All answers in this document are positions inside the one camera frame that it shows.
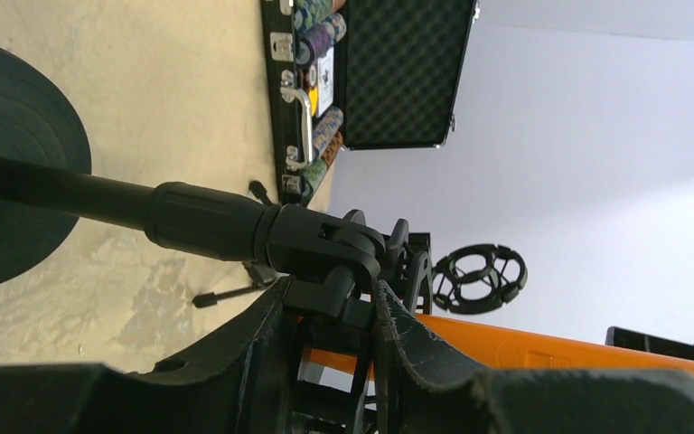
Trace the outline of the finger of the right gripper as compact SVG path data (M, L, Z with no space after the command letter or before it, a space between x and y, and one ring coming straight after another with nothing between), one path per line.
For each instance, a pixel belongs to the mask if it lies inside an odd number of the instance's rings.
M650 354L667 355L694 361L694 344L686 344L616 326L611 326L607 329L605 344L618 348Z

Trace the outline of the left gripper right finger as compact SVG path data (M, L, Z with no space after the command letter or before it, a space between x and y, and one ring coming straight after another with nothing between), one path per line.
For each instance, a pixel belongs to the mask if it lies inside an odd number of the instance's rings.
M383 282L374 372L383 433L694 433L694 375L496 370L412 316Z

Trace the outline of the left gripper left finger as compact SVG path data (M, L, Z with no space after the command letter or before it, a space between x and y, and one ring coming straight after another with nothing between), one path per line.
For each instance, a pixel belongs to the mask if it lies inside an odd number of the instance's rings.
M282 433L296 320L286 279L149 373L0 366L0 433Z

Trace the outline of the orange microphone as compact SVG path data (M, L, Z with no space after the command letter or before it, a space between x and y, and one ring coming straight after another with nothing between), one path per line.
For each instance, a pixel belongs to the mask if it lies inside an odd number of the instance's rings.
M694 375L694 361L602 344L540 335L493 325L421 314L411 319L421 335L449 344L495 369L668 369Z

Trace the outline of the black tripod shock-mount stand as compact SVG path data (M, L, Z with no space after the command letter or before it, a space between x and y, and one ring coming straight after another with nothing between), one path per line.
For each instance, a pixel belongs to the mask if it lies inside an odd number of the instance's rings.
M498 244L462 247L432 265L430 234L396 228L385 238L396 255L382 271L410 312L436 306L458 315L480 315L511 302L525 287L528 268L515 250Z

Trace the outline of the round-base shock-mount stand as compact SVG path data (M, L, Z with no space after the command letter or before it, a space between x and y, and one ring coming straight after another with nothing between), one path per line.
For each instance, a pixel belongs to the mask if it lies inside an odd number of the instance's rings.
M46 258L81 218L141 231L167 249L280 271L283 308L296 320L282 433L383 433L372 289L396 255L362 215L336 219L185 183L150 188L93 176L72 105L0 49L0 283Z

